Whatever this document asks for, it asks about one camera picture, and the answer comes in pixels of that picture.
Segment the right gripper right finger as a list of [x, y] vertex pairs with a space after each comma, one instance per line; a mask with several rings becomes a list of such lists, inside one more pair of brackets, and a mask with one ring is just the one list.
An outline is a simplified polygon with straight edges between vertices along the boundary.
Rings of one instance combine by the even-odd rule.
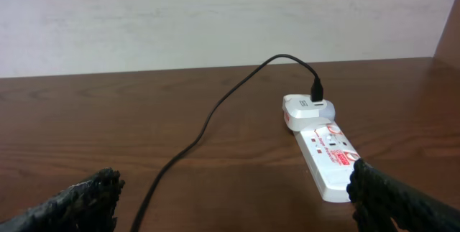
[[383, 172], [362, 158], [346, 187], [359, 232], [459, 232], [459, 210]]

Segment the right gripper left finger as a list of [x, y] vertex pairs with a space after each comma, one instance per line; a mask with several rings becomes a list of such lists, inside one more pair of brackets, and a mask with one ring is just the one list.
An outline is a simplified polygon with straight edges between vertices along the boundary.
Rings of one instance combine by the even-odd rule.
[[1, 232], [112, 232], [125, 181], [111, 168], [71, 185], [23, 214], [1, 222]]

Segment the white USB charger adapter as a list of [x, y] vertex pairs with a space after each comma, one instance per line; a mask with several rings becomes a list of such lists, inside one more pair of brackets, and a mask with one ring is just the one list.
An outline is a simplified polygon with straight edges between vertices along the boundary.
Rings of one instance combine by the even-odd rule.
[[316, 129], [335, 121], [336, 111], [327, 100], [313, 102], [310, 95], [289, 94], [283, 97], [282, 110], [291, 131]]

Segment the white power strip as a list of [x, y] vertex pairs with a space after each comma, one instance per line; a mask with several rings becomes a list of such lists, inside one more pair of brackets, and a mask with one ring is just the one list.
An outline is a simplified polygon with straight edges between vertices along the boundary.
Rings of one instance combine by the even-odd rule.
[[284, 115], [323, 200], [350, 201], [346, 191], [360, 158], [335, 121], [328, 118], [296, 119]]

